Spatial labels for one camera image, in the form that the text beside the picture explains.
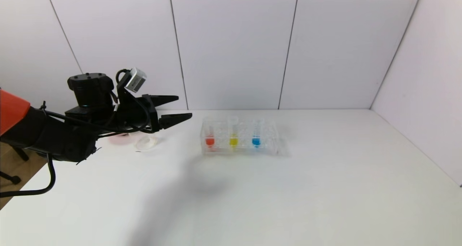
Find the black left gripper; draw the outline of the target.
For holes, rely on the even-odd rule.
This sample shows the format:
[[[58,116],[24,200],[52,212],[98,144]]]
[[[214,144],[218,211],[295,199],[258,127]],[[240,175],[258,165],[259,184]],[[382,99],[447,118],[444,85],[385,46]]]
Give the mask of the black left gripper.
[[[137,98],[132,94],[122,94],[115,116],[117,129],[154,133],[159,128],[156,127],[157,112],[153,106],[158,107],[177,100],[178,96],[144,95]],[[192,113],[162,115],[158,124],[160,129],[168,129],[191,118]]]

